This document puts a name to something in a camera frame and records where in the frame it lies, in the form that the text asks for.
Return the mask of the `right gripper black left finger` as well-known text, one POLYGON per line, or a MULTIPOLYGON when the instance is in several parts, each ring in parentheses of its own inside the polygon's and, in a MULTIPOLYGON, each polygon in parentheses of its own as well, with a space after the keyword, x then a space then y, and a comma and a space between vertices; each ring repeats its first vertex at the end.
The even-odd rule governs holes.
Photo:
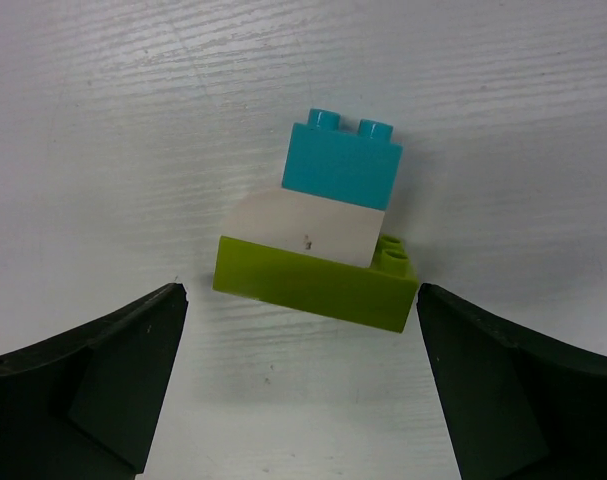
POLYGON ((187 314, 169 283, 0 355, 0 479, 143 473, 187 314))

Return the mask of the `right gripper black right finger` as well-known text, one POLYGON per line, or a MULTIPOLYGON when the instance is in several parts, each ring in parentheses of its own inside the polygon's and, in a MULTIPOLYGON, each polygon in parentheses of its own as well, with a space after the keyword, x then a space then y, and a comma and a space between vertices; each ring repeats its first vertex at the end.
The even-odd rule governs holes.
POLYGON ((433 284, 417 311, 464 479, 607 479, 607 357, 433 284))

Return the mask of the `white curved lego brick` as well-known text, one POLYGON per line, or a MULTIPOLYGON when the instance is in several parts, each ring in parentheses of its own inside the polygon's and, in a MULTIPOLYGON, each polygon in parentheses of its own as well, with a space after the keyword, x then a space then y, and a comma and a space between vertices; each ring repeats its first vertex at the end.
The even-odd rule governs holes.
POLYGON ((252 193, 222 222, 223 236, 367 267, 384 212, 281 187, 252 193))

